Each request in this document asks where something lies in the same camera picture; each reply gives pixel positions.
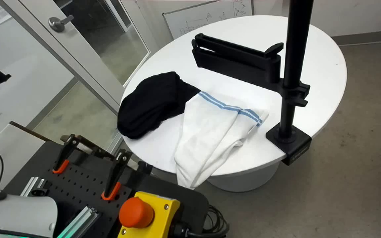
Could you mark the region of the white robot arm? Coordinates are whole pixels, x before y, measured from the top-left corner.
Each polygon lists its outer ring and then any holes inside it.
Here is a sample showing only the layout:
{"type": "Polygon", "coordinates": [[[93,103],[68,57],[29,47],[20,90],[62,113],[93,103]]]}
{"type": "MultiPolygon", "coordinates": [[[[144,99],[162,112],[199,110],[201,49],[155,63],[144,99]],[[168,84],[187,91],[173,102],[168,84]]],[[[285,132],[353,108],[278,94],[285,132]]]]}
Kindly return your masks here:
{"type": "Polygon", "coordinates": [[[0,190],[0,234],[52,238],[58,207],[50,197],[24,197],[0,190]]]}

